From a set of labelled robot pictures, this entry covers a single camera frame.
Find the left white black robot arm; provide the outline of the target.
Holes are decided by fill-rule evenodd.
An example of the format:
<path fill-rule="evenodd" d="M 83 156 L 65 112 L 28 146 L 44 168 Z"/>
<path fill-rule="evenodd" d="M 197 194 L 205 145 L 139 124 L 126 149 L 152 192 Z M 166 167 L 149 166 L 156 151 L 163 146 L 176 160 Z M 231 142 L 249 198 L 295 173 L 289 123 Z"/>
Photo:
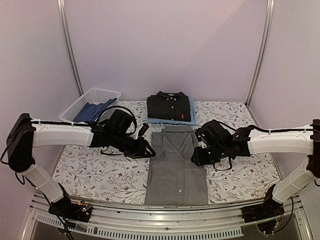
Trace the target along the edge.
<path fill-rule="evenodd" d="M 117 149 L 122 155 L 131 159 L 145 159 L 156 155 L 143 135 L 148 129 L 144 123 L 138 127 L 137 120 L 128 108 L 112 106 L 113 113 L 108 119 L 101 120 L 102 115 L 94 121 L 57 122 L 31 118 L 28 113 L 19 116 L 7 139 L 1 161 L 16 174 L 41 191 L 55 204 L 55 209 L 63 216 L 74 213 L 74 205 L 58 182 L 48 172 L 36 164 L 33 149 L 43 146 L 76 145 L 89 148 Z"/>

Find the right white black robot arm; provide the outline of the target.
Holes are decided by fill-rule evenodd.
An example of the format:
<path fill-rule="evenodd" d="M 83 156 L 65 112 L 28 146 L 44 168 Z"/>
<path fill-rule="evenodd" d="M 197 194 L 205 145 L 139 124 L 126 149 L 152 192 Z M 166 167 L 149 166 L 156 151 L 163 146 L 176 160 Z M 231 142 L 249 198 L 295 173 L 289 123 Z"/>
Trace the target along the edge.
<path fill-rule="evenodd" d="M 230 133 L 217 120 L 195 131 L 202 146 L 194 149 L 191 162 L 196 166 L 214 165 L 227 158 L 250 157 L 265 153 L 304 154 L 305 160 L 282 181 L 271 186 L 259 206 L 262 218 L 269 218 L 291 196 L 320 177 L 320 121 L 284 129 L 262 129 L 255 125 L 240 127 Z"/>

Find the grey long sleeve shirt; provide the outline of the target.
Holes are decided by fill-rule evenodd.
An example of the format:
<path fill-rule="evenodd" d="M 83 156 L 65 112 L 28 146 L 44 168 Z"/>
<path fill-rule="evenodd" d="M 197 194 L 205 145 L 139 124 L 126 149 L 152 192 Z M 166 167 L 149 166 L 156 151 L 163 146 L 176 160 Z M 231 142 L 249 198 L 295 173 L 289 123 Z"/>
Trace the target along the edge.
<path fill-rule="evenodd" d="M 154 206 L 207 205 L 206 169 L 191 157 L 198 141 L 189 126 L 167 126 L 151 135 L 156 155 L 149 160 L 144 204 Z"/>

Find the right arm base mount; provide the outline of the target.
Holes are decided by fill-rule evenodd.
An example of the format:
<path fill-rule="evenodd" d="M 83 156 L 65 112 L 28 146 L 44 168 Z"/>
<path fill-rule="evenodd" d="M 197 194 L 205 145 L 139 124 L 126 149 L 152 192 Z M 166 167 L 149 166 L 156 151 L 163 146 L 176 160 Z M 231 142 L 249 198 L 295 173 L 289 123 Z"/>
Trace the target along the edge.
<path fill-rule="evenodd" d="M 262 203 L 245 206 L 241 208 L 241 218 L 245 223 L 255 222 L 280 216 L 285 213 L 282 203 L 273 200 L 273 184 L 266 192 L 265 198 Z"/>

